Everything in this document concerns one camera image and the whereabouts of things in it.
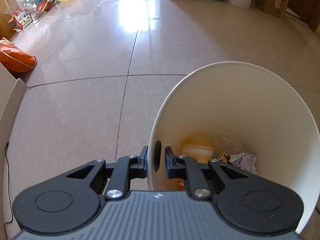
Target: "ribbed gray surface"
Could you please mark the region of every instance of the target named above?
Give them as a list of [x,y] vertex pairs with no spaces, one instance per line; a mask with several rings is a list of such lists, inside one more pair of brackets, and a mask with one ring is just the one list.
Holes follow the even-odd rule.
[[[132,191],[124,200],[108,202],[87,227],[64,236],[21,232],[14,240],[197,240],[262,239],[225,224],[209,202],[184,191]],[[295,233],[268,239],[299,239]]]

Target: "tiled floor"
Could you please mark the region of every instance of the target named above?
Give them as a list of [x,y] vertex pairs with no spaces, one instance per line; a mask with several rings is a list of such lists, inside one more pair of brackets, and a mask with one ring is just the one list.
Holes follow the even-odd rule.
[[[10,137],[12,199],[92,159],[139,154],[170,90],[214,62],[244,61],[275,72],[302,95],[320,125],[320,39],[255,7],[70,0],[13,40],[38,64],[23,76],[29,88]],[[132,187],[146,189],[146,181]],[[6,194],[4,206],[9,220]],[[303,232],[308,240],[320,237],[318,217]],[[19,231],[15,222],[7,229],[9,237]]]

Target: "basketball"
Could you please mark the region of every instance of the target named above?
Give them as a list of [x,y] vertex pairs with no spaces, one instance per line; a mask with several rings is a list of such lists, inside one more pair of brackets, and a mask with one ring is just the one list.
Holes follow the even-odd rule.
[[42,0],[40,3],[38,3],[37,6],[37,11],[38,12],[44,12],[44,11],[49,11],[51,8],[52,4],[49,0]]

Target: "orange bag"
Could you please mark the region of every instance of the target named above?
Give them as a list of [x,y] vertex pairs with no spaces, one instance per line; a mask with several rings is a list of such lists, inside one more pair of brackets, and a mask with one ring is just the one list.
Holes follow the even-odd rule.
[[36,57],[20,50],[5,38],[0,40],[0,62],[12,72],[28,72],[37,64]]

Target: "crumpled paper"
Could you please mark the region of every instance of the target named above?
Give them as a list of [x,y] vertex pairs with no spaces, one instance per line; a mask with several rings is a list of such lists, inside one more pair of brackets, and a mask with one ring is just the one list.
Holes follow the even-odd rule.
[[256,157],[243,150],[236,150],[234,154],[230,155],[230,163],[243,171],[250,172],[251,174],[257,175],[256,167],[254,166],[256,162]]

